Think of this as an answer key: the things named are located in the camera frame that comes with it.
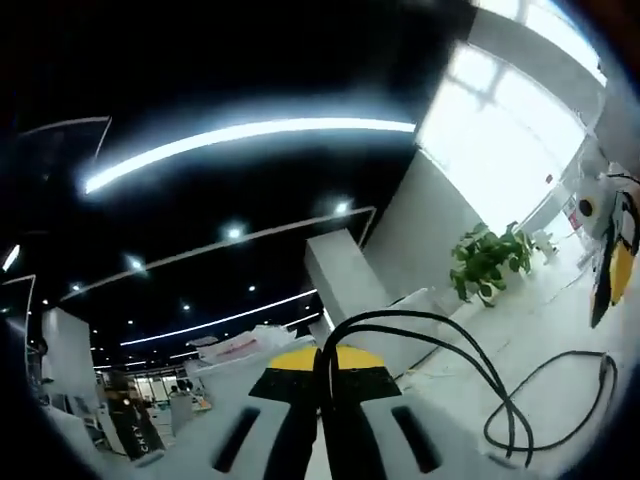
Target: white wall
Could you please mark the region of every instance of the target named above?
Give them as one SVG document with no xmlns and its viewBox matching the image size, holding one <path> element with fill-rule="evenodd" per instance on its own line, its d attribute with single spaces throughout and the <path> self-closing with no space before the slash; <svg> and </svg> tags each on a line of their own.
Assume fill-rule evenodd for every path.
<svg viewBox="0 0 640 480">
<path fill-rule="evenodd" d="M 52 387 L 56 391 L 82 396 L 89 408 L 97 408 L 89 325 L 54 308 L 43 316 L 42 334 L 49 346 L 49 352 L 43 360 L 43 375 L 53 379 Z"/>
<path fill-rule="evenodd" d="M 451 249 L 480 217 L 418 152 L 364 249 L 394 300 L 420 288 L 449 286 Z"/>
</svg>

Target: ceiling light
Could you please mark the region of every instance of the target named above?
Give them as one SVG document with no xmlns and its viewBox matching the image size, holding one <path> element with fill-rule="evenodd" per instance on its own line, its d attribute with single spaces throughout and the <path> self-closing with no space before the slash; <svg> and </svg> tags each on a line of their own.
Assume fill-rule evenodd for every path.
<svg viewBox="0 0 640 480">
<path fill-rule="evenodd" d="M 135 270 L 144 270 L 142 262 L 137 258 L 129 258 L 129 263 L 131 264 L 131 268 Z"/>
<path fill-rule="evenodd" d="M 301 318 L 300 320 L 296 320 L 295 322 L 291 322 L 291 323 L 287 323 L 286 325 L 283 325 L 283 327 L 290 327 L 291 325 L 295 325 L 296 323 L 301 323 L 304 322 L 305 320 L 310 320 L 314 317 L 319 317 L 320 314 L 319 313 L 312 313 L 311 315 L 308 315 L 304 318 Z"/>
<path fill-rule="evenodd" d="M 336 205 L 337 214 L 347 213 L 347 210 L 349 210 L 349 203 L 347 202 L 340 202 L 338 205 Z"/>
<path fill-rule="evenodd" d="M 227 235 L 231 239 L 240 238 L 240 235 L 242 235 L 242 230 L 240 230 L 239 228 L 230 228 L 227 232 Z"/>
<path fill-rule="evenodd" d="M 180 353 L 178 355 L 171 355 L 169 358 L 186 357 L 187 355 L 193 355 L 194 353 L 198 353 L 198 351 L 194 350 L 193 352 Z"/>
<path fill-rule="evenodd" d="M 18 258 L 19 253 L 20 253 L 20 245 L 15 245 L 9 252 L 9 255 L 7 256 L 6 260 L 4 261 L 4 264 L 2 265 L 2 269 L 5 272 L 9 270 L 9 267 L 11 266 L 11 264 L 16 261 L 16 258 Z"/>
<path fill-rule="evenodd" d="M 149 342 L 151 340 L 158 340 L 159 338 L 171 337 L 173 335 L 180 335 L 181 333 L 193 332 L 194 330 L 198 330 L 200 328 L 210 327 L 212 325 L 217 325 L 218 323 L 228 322 L 229 320 L 235 320 L 236 318 L 246 317 L 247 315 L 251 315 L 253 313 L 261 312 L 263 310 L 267 310 L 271 307 L 277 307 L 278 305 L 282 305 L 283 303 L 292 302 L 294 300 L 298 300 L 300 298 L 306 297 L 308 295 L 313 295 L 317 290 L 309 290 L 307 292 L 300 293 L 298 295 L 294 295 L 293 297 L 285 298 L 284 300 L 280 300 L 277 302 L 270 303 L 269 305 L 265 305 L 263 307 L 254 308 L 253 310 L 247 310 L 246 312 L 237 313 L 235 315 L 231 315 L 230 317 L 221 318 L 220 320 L 215 320 L 213 322 L 203 323 L 202 325 L 196 325 L 195 327 L 183 328 L 182 330 L 176 330 L 175 332 L 163 333 L 161 335 L 154 335 L 153 337 L 140 338 L 138 340 L 131 340 L 129 342 L 122 342 L 120 344 L 121 347 L 126 345 L 135 345 L 136 343 Z"/>
<path fill-rule="evenodd" d="M 386 130 L 413 133 L 415 128 L 416 126 L 413 123 L 369 118 L 294 118 L 235 125 L 168 143 L 107 168 L 89 178 L 85 184 L 85 193 L 91 193 L 117 178 L 134 172 L 146 165 L 206 145 L 284 132 L 310 130 Z"/>
</svg>

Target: yellow stripe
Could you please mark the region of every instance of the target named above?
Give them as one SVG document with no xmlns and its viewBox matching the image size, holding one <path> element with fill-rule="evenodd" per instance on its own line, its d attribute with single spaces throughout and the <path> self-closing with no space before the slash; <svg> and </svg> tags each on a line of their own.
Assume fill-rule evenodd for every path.
<svg viewBox="0 0 640 480">
<path fill-rule="evenodd" d="M 269 368 L 312 371 L 316 350 L 317 347 L 306 347 L 295 352 L 283 353 L 271 360 Z M 338 345 L 338 363 L 340 370 L 384 367 L 381 357 L 346 345 Z"/>
</svg>

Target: yellow part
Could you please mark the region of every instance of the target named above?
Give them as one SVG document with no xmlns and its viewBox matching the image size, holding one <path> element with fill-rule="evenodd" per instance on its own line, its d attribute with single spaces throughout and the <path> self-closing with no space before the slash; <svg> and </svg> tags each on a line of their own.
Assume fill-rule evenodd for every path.
<svg viewBox="0 0 640 480">
<path fill-rule="evenodd" d="M 305 347 L 295 352 L 283 353 L 271 360 L 269 368 L 312 371 L 313 360 L 315 359 L 317 350 L 317 347 Z M 346 345 L 338 345 L 337 351 L 340 370 L 384 367 L 382 358 L 365 350 Z"/>
<path fill-rule="evenodd" d="M 611 256 L 609 272 L 611 274 L 611 303 L 617 304 L 624 294 L 631 278 L 633 255 L 622 242 L 618 242 Z"/>
</svg>

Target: recessed light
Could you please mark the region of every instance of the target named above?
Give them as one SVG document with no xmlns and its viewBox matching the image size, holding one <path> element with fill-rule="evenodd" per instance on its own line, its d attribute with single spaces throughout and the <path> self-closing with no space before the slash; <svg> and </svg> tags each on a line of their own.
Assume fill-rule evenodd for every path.
<svg viewBox="0 0 640 480">
<path fill-rule="evenodd" d="M 336 213 L 347 213 L 349 210 L 349 204 L 347 202 L 340 202 L 336 205 Z"/>
<path fill-rule="evenodd" d="M 230 228 L 227 232 L 227 236 L 231 239 L 240 238 L 240 235 L 242 235 L 242 230 L 239 228 Z"/>
</svg>

